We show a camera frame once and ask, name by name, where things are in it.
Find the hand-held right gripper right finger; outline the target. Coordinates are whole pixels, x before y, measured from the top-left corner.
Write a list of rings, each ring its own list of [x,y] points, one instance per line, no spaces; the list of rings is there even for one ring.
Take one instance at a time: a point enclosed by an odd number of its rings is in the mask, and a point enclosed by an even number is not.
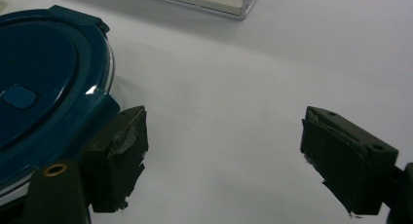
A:
[[[376,215],[398,151],[337,113],[309,106],[300,151],[345,209]]]

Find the round blue lidded container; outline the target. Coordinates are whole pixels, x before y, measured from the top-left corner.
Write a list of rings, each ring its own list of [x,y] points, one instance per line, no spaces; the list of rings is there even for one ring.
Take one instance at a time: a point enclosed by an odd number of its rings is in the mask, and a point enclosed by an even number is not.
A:
[[[108,25],[61,6],[0,16],[0,206],[123,107]]]

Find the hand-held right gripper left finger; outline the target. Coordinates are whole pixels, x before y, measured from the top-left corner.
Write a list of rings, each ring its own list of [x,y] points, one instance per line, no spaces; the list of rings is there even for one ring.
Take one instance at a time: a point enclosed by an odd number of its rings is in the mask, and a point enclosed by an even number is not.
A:
[[[146,114],[144,106],[118,113],[82,148],[81,168],[94,212],[116,212],[128,206],[127,197],[145,169]]]

